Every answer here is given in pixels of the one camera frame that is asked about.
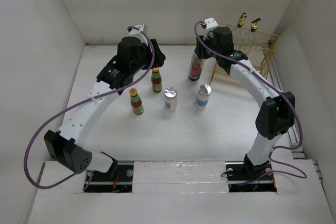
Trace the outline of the dark soy sauce bottle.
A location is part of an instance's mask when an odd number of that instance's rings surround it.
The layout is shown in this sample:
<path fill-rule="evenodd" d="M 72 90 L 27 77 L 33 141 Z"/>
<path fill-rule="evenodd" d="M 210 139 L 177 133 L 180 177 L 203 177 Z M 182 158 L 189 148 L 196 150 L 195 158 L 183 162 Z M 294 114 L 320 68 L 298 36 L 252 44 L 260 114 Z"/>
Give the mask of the dark soy sauce bottle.
<path fill-rule="evenodd" d="M 195 53 L 191 56 L 191 64 L 188 72 L 188 78 L 191 81 L 197 81 L 200 78 L 204 61 L 204 59 L 200 59 Z"/>

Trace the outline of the chili sauce bottle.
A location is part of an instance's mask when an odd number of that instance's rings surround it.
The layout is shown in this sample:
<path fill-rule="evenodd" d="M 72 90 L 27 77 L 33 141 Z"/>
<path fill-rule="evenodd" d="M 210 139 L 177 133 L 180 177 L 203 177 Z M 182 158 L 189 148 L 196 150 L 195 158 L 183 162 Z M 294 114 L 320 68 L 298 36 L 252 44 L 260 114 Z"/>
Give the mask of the chili sauce bottle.
<path fill-rule="evenodd" d="M 162 91 L 162 78 L 159 68 L 152 69 L 151 83 L 153 92 L 159 93 Z"/>
<path fill-rule="evenodd" d="M 129 90 L 129 94 L 130 94 L 130 102 L 131 102 L 133 113 L 136 115 L 141 115 L 144 112 L 144 108 L 143 108 L 142 100 L 138 94 L 137 89 L 131 88 Z"/>

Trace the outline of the clear gold spout bottle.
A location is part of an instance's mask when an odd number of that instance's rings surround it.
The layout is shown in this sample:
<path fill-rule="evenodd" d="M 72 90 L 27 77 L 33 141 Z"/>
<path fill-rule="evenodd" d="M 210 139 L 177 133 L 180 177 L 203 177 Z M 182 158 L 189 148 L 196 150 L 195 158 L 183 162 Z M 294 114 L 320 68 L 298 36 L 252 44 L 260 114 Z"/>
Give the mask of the clear gold spout bottle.
<path fill-rule="evenodd" d="M 245 24 L 245 20 L 247 18 L 247 14 L 246 13 L 242 13 L 241 16 L 238 18 L 237 22 L 236 22 L 236 27 L 237 28 L 242 28 Z"/>

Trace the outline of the square bottle dark residue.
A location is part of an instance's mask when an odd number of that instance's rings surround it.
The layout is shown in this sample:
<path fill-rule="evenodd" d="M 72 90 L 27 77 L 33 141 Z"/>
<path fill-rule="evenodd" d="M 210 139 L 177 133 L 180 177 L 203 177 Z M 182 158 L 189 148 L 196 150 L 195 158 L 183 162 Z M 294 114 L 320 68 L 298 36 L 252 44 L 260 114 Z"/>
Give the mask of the square bottle dark residue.
<path fill-rule="evenodd" d="M 259 22 L 261 21 L 261 18 L 257 18 L 251 22 L 250 25 L 250 33 L 248 36 L 248 44 L 253 45 L 255 42 L 255 37 L 256 37 L 256 31 L 259 28 Z"/>

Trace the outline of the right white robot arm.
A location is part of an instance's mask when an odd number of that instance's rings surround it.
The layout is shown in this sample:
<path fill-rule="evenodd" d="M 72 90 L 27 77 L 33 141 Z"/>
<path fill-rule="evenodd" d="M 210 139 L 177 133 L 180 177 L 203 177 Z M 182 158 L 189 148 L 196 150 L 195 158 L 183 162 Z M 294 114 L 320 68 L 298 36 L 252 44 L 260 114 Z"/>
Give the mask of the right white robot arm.
<path fill-rule="evenodd" d="M 202 35 L 197 35 L 195 53 L 199 59 L 213 57 L 231 77 L 240 82 L 259 106 L 255 120 L 257 136 L 244 157 L 241 171 L 248 179 L 260 176 L 276 143 L 294 124 L 292 108 L 295 97 L 271 85 L 251 64 L 245 53 L 235 50 L 233 34 L 228 27 L 200 22 Z"/>

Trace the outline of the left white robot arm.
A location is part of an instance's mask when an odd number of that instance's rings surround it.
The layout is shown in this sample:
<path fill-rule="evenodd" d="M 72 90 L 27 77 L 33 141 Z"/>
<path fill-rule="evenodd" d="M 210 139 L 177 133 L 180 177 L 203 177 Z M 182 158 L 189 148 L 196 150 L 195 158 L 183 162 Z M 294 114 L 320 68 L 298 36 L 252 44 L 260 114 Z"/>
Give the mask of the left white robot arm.
<path fill-rule="evenodd" d="M 134 36 L 122 38 L 117 54 L 97 75 L 88 94 L 89 102 L 82 104 L 57 131 L 47 131 L 44 141 L 53 161 L 75 174 L 85 170 L 99 172 L 105 180 L 117 175 L 117 161 L 107 154 L 93 154 L 84 149 L 88 135 L 108 106 L 122 93 L 121 88 L 133 82 L 140 70 L 161 67 L 165 55 L 156 39 L 146 44 Z"/>

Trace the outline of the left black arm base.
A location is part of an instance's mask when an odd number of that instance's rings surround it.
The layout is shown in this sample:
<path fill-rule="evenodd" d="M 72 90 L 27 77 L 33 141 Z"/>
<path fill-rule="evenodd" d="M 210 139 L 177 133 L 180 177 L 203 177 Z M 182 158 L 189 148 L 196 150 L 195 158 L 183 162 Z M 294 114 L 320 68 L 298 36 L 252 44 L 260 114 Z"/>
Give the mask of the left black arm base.
<path fill-rule="evenodd" d="M 119 161 L 111 174 L 94 171 L 85 177 L 83 190 L 86 193 L 131 193 L 134 161 Z"/>

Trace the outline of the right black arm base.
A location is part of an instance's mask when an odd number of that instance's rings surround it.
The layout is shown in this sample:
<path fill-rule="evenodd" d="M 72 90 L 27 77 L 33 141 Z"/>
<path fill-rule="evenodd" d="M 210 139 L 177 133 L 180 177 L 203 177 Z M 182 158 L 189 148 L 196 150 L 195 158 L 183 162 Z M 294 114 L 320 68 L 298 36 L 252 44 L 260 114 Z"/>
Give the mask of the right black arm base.
<path fill-rule="evenodd" d="M 267 174 L 271 171 L 271 164 L 267 162 L 261 168 L 249 172 L 244 162 L 225 162 L 225 171 L 221 174 L 227 179 L 230 193 L 260 193 L 276 192 L 274 176 Z"/>

